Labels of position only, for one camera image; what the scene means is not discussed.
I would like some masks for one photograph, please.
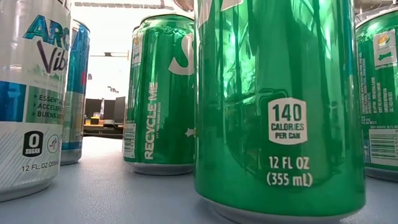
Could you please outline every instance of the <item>can rim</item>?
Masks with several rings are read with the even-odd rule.
[[[186,18],[188,18],[188,19],[193,20],[193,16],[183,15],[183,14],[177,13],[177,12],[165,12],[165,13],[160,13],[160,14],[156,14],[156,15],[146,16],[146,17],[144,17],[144,18],[141,20],[141,23],[140,23],[140,24],[142,24],[145,20],[147,20],[147,19],[149,19],[149,18],[157,17],[157,16],[167,16],[167,15],[183,16],[183,17],[186,17]]]
[[[138,29],[140,26],[136,26],[135,28],[133,28],[132,32],[136,31],[136,29]]]
[[[77,19],[72,19],[72,20],[75,21],[75,22],[77,22],[77,23],[79,23],[79,24],[81,24],[83,27],[86,27],[86,29],[88,30],[88,32],[91,32],[90,29],[86,26],[86,24],[80,22],[80,21],[77,20]]]
[[[361,21],[358,25],[356,25],[355,29],[358,29],[363,24],[365,24],[365,23],[367,23],[367,22],[369,22],[369,21],[371,21],[371,20],[373,20],[373,19],[375,19],[377,17],[384,16],[384,15],[386,15],[388,13],[395,12],[395,11],[398,11],[398,7],[393,7],[392,9],[388,9],[388,10],[386,10],[384,12],[377,13],[376,15],[371,16],[371,17]]]

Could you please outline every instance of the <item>nutrition facts label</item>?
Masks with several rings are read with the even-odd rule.
[[[359,53],[358,65],[362,114],[393,113],[393,92],[389,91],[381,81],[376,81],[376,77],[371,77],[368,85],[366,60],[362,53]]]

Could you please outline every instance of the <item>green soda can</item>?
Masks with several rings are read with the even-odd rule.
[[[195,189],[240,223],[365,204],[349,0],[195,0]]]
[[[398,9],[366,19],[356,28],[365,173],[398,181]]]
[[[134,172],[193,170],[193,19],[176,14],[142,20],[133,37],[124,160]]]

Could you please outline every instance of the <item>desk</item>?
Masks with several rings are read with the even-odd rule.
[[[40,193],[0,203],[1,224],[233,224],[193,189],[192,175],[128,172],[122,140],[85,137],[78,164]],[[367,205],[340,224],[397,224],[398,184],[367,179]]]

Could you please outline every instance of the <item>aluminum can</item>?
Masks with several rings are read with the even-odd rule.
[[[134,36],[124,160],[148,175],[193,169],[193,19],[164,14],[143,19]]]
[[[137,35],[138,28],[139,28],[139,26],[136,26],[136,27],[132,30],[132,39],[133,39],[133,40],[134,40],[135,36]]]
[[[83,122],[86,101],[90,30],[82,22],[72,20],[68,83],[65,95],[65,116],[61,166],[74,164],[81,158]]]
[[[358,78],[365,173],[398,181],[398,9],[357,25]]]
[[[194,8],[196,191],[239,223],[360,210],[352,1],[195,0]]]
[[[58,174],[70,1],[0,4],[0,202],[47,188]]]

